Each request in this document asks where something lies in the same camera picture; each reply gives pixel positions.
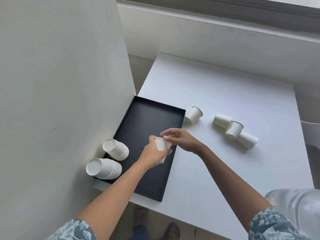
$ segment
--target jeans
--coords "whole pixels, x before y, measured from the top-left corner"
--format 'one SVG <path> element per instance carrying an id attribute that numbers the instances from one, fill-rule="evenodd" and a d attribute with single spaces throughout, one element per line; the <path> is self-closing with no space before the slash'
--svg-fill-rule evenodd
<path id="1" fill-rule="evenodd" d="M 135 226 L 133 234 L 128 240 L 150 240 L 150 235 L 144 225 Z"/>

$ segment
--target sandal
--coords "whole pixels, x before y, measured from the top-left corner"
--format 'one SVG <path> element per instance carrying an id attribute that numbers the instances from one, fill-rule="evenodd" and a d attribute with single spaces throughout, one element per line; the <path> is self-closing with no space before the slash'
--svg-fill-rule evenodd
<path id="1" fill-rule="evenodd" d="M 179 240 L 180 228 L 175 223 L 170 223 L 160 240 Z"/>
<path id="2" fill-rule="evenodd" d="M 147 226 L 148 223 L 148 209 L 139 205 L 134 208 L 132 229 L 138 225 Z"/>

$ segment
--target person's left arm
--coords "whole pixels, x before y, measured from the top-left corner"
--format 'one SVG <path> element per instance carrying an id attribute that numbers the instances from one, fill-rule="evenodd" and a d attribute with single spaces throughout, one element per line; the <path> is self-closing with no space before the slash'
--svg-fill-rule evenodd
<path id="1" fill-rule="evenodd" d="M 149 136 L 149 144 L 138 161 L 77 215 L 91 227 L 98 240 L 110 238 L 142 176 L 172 152 L 158 151 L 154 138 Z"/>

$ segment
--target blue floral shirt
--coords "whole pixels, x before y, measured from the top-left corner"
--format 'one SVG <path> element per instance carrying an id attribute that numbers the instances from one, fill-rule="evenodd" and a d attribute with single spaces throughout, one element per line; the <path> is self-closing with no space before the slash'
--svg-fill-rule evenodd
<path id="1" fill-rule="evenodd" d="M 47 240 L 97 240 L 90 226 L 72 219 Z M 250 222 L 249 240 L 311 240 L 276 209 L 259 212 Z"/>

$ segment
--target person's left hand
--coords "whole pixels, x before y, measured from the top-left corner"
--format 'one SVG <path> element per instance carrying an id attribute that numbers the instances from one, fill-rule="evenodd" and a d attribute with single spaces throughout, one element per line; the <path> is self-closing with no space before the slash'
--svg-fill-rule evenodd
<path id="1" fill-rule="evenodd" d="M 155 137 L 156 136 L 149 136 L 149 144 L 144 147 L 144 150 L 142 151 L 141 156 L 138 159 L 138 162 L 145 165 L 147 169 L 158 165 L 161 162 L 162 158 L 172 152 L 171 149 L 158 151 Z"/>

